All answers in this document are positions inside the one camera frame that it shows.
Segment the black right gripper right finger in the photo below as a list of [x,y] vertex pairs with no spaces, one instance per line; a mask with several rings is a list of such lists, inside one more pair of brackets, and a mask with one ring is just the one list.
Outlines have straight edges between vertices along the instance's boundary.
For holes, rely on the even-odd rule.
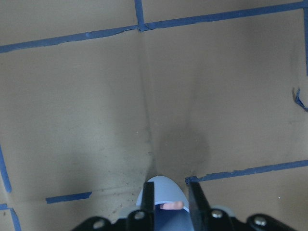
[[208,231],[209,218],[211,210],[209,202],[198,182],[188,184],[189,188],[189,211],[192,225],[195,231]]

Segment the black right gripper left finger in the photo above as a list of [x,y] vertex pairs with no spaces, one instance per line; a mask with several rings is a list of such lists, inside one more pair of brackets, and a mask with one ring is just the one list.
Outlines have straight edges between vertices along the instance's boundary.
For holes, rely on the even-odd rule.
[[154,230],[154,183],[146,182],[143,185],[141,197],[142,223],[145,231]]

